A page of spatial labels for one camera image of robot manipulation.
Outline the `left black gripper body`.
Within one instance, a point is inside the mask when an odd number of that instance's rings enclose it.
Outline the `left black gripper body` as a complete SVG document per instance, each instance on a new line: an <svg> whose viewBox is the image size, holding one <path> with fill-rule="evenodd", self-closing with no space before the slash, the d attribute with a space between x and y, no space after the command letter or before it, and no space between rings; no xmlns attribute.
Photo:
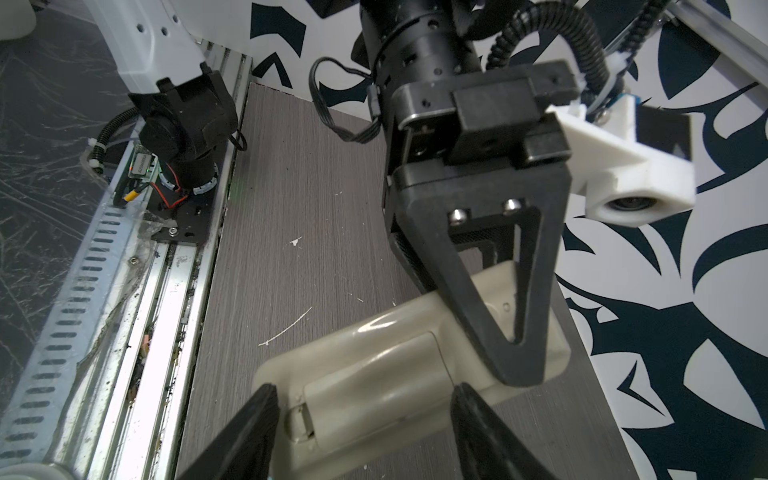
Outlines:
<svg viewBox="0 0 768 480"><path fill-rule="evenodd" d="M460 250L479 249L490 267L510 259L514 248L477 207L458 197L477 196L484 186L480 175L492 172L517 179L519 187L505 197L520 202L521 229L533 235L521 243L518 295L525 300L550 296L563 217L543 223L539 205L523 191L541 196L544 204L564 207L564 162L570 152L559 122L546 109L575 99L576 89L563 60L486 72L480 71L477 59L409 58L402 65L382 65L381 120L390 183L385 216L396 256L421 292L439 287L433 277L437 253L418 253L407 239L405 220L396 214L397 198L415 186L444 184L448 209L467 215L449 228L449 239Z"/></svg>

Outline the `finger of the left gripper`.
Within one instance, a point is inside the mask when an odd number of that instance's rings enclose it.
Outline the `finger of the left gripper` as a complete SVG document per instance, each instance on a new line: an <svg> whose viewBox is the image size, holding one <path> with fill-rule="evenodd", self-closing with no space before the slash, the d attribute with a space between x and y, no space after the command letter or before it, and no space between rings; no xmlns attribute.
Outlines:
<svg viewBox="0 0 768 480"><path fill-rule="evenodd" d="M545 380L550 296L571 186L563 163L410 163L392 175L392 249L436 291L502 384Z"/></svg>

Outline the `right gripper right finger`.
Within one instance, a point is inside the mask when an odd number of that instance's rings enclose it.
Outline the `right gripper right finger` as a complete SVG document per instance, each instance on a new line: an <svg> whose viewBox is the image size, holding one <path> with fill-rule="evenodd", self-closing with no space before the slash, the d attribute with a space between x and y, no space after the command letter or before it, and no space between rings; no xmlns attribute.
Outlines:
<svg viewBox="0 0 768 480"><path fill-rule="evenodd" d="M450 419L464 479L555 479L468 383L454 388Z"/></svg>

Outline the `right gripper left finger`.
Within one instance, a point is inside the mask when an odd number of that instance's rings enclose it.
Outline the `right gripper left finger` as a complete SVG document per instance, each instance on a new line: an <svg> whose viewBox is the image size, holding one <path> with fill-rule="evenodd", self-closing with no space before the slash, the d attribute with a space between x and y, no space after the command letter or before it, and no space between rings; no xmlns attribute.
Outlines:
<svg viewBox="0 0 768 480"><path fill-rule="evenodd" d="M261 385L178 479L269 479L279 418L276 386Z"/></svg>

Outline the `white remote control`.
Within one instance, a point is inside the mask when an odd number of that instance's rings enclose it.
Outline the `white remote control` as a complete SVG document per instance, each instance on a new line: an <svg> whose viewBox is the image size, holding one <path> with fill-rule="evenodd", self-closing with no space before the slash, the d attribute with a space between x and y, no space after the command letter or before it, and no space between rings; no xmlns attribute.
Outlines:
<svg viewBox="0 0 768 480"><path fill-rule="evenodd" d="M461 383L491 408L519 394L434 292L268 360L253 380L266 383L280 407L275 479L332 479L452 426Z"/></svg>

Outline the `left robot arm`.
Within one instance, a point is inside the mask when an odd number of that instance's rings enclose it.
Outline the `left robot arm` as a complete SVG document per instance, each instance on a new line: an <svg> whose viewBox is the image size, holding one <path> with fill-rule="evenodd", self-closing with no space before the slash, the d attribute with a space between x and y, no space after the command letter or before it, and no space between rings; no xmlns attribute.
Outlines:
<svg viewBox="0 0 768 480"><path fill-rule="evenodd" d="M235 104L167 1L91 1L129 96L142 144L169 187L204 194L215 155L244 150ZM562 61L512 66L518 34L550 30L576 55L590 90L607 70L591 18L573 5L492 1L467 31L465 1L363 1L351 73L370 124L338 126L317 80L321 122L343 141L387 145L390 241L423 292L437 291L480 359L508 386L541 383L556 250L572 177L552 106L580 98Z"/></svg>

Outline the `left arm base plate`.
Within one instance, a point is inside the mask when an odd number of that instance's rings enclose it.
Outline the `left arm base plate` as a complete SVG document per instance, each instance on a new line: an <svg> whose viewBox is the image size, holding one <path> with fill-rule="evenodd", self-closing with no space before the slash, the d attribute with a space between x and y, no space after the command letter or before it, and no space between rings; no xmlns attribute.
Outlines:
<svg viewBox="0 0 768 480"><path fill-rule="evenodd" d="M234 150L216 157L217 183L205 193L174 191L161 177L160 162L145 148L131 143L127 163L116 176L113 204L139 221L139 236L156 242L202 245L222 201Z"/></svg>

